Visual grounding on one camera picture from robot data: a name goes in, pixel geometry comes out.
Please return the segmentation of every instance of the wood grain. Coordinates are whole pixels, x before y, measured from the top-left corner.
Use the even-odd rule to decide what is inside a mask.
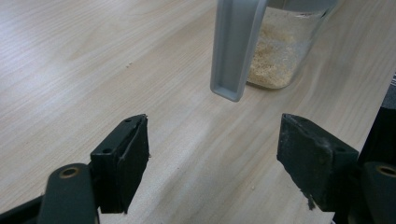
[[[216,2],[0,3],[0,212],[45,190],[123,119],[152,158],[127,216],[102,223],[323,223],[276,161],[292,113],[360,150],[396,70],[396,3],[340,1],[293,83],[209,90]]]

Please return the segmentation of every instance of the wooden table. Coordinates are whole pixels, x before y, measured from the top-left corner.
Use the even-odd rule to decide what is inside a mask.
[[[0,212],[146,113],[152,158],[102,223],[324,223],[276,160],[282,113],[360,150],[396,70],[396,2],[340,1],[294,82],[209,90],[214,0],[0,3]]]

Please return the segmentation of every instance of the gray plastic handle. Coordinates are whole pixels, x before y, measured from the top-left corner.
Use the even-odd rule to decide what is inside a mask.
[[[244,92],[267,0],[219,0],[210,89],[238,102]]]

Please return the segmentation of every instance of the transparent container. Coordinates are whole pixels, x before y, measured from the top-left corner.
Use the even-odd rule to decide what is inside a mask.
[[[288,86],[336,0],[219,0],[211,90],[232,101],[246,82]]]

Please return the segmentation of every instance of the gray plastic object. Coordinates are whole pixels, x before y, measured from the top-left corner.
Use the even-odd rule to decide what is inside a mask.
[[[244,92],[266,7],[318,11],[336,0],[219,0],[210,89],[238,102]]]

